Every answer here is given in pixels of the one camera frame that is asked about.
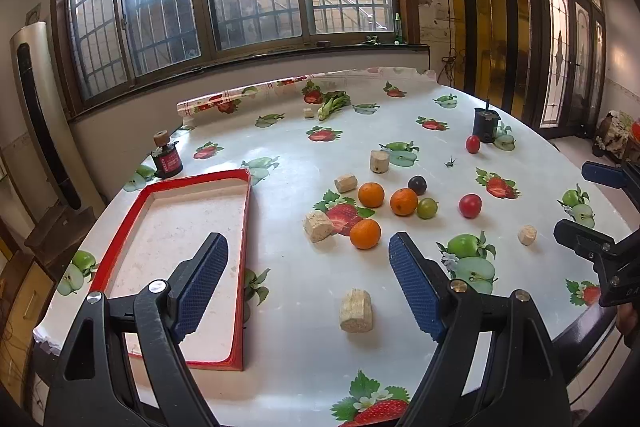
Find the person's right hand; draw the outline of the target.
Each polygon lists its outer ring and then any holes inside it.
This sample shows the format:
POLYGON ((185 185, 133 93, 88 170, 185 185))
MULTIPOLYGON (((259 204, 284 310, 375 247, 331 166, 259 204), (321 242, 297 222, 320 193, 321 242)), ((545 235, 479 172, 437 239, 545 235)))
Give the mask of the person's right hand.
POLYGON ((631 349, 639 335, 639 313, 632 303, 617 307, 616 327, 624 338, 625 346, 631 349))

